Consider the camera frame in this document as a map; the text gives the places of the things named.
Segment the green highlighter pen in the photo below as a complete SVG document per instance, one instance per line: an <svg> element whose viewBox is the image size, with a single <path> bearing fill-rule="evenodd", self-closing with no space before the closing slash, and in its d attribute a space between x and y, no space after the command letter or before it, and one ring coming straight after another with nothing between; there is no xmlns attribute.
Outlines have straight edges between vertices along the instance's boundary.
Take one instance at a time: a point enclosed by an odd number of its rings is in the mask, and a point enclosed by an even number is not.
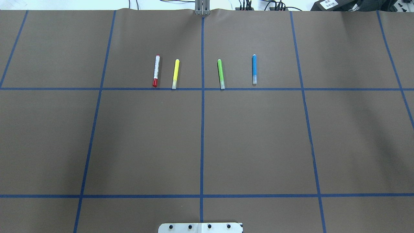
<svg viewBox="0 0 414 233"><path fill-rule="evenodd" d="M220 89L225 89L225 81L224 81L224 73L223 73L223 63L221 59L217 60L217 68L218 68L218 75L219 75L219 84Z"/></svg>

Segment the brown paper table mat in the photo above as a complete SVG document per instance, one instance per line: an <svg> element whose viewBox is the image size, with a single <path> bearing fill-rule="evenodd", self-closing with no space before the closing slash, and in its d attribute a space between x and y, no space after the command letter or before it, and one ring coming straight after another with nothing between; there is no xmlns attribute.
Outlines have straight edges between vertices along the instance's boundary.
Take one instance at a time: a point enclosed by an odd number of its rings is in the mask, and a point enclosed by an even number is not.
<svg viewBox="0 0 414 233"><path fill-rule="evenodd" d="M412 62L412 12L2 10L1 232L412 233Z"/></svg>

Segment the blue marker pen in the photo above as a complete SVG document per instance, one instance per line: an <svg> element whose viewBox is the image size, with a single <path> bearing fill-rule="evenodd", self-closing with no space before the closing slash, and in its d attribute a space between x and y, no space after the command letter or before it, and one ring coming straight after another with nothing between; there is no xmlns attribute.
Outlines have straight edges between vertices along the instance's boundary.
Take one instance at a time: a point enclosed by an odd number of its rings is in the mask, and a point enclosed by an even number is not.
<svg viewBox="0 0 414 233"><path fill-rule="evenodd" d="M257 84L257 55L252 55L252 84Z"/></svg>

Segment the red white marker pen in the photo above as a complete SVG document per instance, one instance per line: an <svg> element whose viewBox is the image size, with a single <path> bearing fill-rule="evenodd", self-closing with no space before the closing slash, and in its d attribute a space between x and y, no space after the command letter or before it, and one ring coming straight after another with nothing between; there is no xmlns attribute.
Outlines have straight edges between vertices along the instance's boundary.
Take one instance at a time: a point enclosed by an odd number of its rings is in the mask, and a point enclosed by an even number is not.
<svg viewBox="0 0 414 233"><path fill-rule="evenodd" d="M152 82L153 87L158 86L160 60L161 60L161 56L160 54L157 54L155 57L155 61L154 61L154 75L153 75L153 82Z"/></svg>

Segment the aluminium frame post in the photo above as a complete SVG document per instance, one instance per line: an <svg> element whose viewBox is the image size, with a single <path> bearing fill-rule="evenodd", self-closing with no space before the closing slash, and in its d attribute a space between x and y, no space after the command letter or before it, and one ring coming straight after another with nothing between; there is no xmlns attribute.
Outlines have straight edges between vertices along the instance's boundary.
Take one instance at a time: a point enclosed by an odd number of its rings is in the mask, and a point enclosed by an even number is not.
<svg viewBox="0 0 414 233"><path fill-rule="evenodd" d="M195 0L195 15L210 15L210 0Z"/></svg>

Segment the yellow highlighter pen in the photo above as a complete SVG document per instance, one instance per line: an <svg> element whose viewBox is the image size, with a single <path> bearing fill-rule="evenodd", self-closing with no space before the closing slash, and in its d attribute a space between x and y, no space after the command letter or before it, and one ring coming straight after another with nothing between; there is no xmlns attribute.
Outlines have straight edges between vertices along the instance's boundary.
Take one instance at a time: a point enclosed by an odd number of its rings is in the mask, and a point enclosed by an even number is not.
<svg viewBox="0 0 414 233"><path fill-rule="evenodd" d="M180 60L176 59L175 64L174 64L173 79L172 79L172 86L171 86L172 90L176 90L177 88L179 66L180 66Z"/></svg>

